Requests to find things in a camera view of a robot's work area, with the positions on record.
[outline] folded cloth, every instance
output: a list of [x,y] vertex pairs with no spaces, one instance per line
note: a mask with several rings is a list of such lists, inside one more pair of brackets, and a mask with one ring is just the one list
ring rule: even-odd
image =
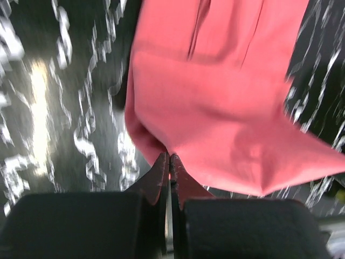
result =
[[144,0],[127,130],[153,163],[177,153],[200,184],[266,195],[345,171],[345,156],[284,115],[308,0]]

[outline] pink fabric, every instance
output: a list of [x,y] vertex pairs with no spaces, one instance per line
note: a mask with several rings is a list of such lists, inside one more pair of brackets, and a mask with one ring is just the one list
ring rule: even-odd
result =
[[345,171],[283,114],[307,2],[144,0],[125,110],[144,157],[177,153],[200,184],[251,195]]

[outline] pink cloth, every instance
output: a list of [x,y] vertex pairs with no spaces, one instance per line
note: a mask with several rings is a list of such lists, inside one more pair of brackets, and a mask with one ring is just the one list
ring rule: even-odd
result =
[[200,184],[251,195],[345,171],[283,114],[307,3],[144,0],[125,116],[149,163],[177,153]]

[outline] bright light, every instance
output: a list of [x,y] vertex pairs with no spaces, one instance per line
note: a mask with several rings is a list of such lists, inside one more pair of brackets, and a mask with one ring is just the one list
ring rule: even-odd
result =
[[43,61],[38,61],[32,64],[31,70],[30,78],[33,92],[33,103],[31,105],[33,118],[32,149],[37,163],[37,169],[34,173],[36,176],[44,176],[47,174],[46,161],[49,141],[46,99],[47,68]]

